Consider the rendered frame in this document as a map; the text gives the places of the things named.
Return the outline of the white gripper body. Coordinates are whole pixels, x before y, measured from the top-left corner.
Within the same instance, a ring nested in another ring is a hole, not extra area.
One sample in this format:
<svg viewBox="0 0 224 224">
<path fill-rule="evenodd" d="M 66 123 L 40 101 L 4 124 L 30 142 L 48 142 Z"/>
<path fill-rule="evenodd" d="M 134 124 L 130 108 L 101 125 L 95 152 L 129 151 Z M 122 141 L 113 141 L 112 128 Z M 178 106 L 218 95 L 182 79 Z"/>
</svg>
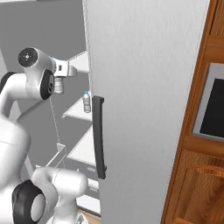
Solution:
<svg viewBox="0 0 224 224">
<path fill-rule="evenodd" d="M 67 76 L 68 77 L 75 77 L 77 75 L 77 73 L 78 73 L 77 68 L 74 67 L 74 66 L 70 66 L 68 68 L 68 74 L 67 74 Z"/>
</svg>

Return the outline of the white freezer shelf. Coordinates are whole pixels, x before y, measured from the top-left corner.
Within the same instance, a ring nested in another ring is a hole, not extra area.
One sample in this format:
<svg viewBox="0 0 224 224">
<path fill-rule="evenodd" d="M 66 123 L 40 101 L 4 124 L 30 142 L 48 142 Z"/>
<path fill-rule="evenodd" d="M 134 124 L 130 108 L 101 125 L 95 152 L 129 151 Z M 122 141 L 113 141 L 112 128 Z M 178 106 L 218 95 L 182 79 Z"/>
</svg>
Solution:
<svg viewBox="0 0 224 224">
<path fill-rule="evenodd" d="M 69 64 L 77 69 L 78 72 L 89 72 L 88 52 L 81 52 L 69 60 Z"/>
<path fill-rule="evenodd" d="M 96 166 L 93 127 L 89 128 L 67 157 L 88 165 Z"/>
<path fill-rule="evenodd" d="M 83 100 L 80 98 L 73 106 L 71 106 L 64 114 L 65 117 L 73 117 L 82 120 L 92 121 L 92 113 L 86 113 L 84 111 Z"/>
</svg>

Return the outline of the grey freezer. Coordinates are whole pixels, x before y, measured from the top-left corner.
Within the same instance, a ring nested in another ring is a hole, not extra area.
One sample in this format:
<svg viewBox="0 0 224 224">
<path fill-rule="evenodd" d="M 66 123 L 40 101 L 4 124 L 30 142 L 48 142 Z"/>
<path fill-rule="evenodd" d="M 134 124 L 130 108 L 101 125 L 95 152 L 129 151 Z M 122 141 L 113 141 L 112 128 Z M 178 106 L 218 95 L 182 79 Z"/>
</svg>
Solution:
<svg viewBox="0 0 224 224">
<path fill-rule="evenodd" d="M 83 4 L 84 0 L 0 3 L 1 71 L 19 72 L 18 54 L 27 46 L 67 61 L 88 51 Z M 88 165 L 96 172 L 96 166 L 67 157 L 92 127 L 92 121 L 62 117 L 89 90 L 89 72 L 78 72 L 75 77 L 64 79 L 63 94 L 54 94 L 47 101 L 22 100 L 14 104 L 11 115 L 31 134 L 27 158 L 31 172 L 45 165 L 71 170 Z"/>
</svg>

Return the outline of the grey freezer door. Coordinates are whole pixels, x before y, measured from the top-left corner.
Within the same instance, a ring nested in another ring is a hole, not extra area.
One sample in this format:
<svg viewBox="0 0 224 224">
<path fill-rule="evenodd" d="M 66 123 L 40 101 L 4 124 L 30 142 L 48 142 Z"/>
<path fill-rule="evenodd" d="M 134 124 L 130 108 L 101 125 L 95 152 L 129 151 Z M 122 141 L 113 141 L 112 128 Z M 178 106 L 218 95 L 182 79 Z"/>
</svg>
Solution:
<svg viewBox="0 0 224 224">
<path fill-rule="evenodd" d="M 102 224 L 160 224 L 209 2 L 84 0 Z"/>
</svg>

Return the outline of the white freezer drawer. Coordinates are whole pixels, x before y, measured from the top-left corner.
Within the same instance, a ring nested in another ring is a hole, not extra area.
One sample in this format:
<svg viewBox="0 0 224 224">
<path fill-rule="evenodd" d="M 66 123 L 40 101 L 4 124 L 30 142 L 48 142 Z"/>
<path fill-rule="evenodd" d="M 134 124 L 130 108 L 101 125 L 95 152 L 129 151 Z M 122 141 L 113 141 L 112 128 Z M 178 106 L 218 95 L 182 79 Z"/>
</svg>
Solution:
<svg viewBox="0 0 224 224">
<path fill-rule="evenodd" d="M 101 202 L 99 192 L 99 182 L 95 168 L 91 166 L 83 166 L 78 169 L 87 177 L 87 190 L 77 199 L 77 205 L 83 210 L 87 210 L 92 214 L 101 215 Z"/>
</svg>

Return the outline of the water bottle with blue cap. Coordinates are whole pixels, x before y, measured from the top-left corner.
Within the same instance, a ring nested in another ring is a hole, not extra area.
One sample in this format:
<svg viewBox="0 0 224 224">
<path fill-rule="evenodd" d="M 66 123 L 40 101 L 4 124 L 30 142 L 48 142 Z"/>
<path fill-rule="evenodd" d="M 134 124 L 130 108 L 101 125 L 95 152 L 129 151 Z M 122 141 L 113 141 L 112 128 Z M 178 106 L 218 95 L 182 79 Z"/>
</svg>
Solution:
<svg viewBox="0 0 224 224">
<path fill-rule="evenodd" d="M 88 94 L 88 91 L 84 92 L 82 99 L 83 99 L 84 112 L 90 113 L 91 112 L 91 101 L 90 101 L 90 95 Z"/>
</svg>

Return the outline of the wooden cupboard run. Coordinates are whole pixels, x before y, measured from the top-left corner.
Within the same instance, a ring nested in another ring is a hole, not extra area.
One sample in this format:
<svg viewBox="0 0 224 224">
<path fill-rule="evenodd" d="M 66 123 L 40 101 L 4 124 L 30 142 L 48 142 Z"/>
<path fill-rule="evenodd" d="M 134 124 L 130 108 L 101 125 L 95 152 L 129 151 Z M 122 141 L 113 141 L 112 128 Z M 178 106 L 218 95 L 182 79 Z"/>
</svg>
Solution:
<svg viewBox="0 0 224 224">
<path fill-rule="evenodd" d="M 160 224 L 224 224 L 224 143 L 193 134 L 212 62 L 224 62 L 224 0 L 209 0 Z"/>
</svg>

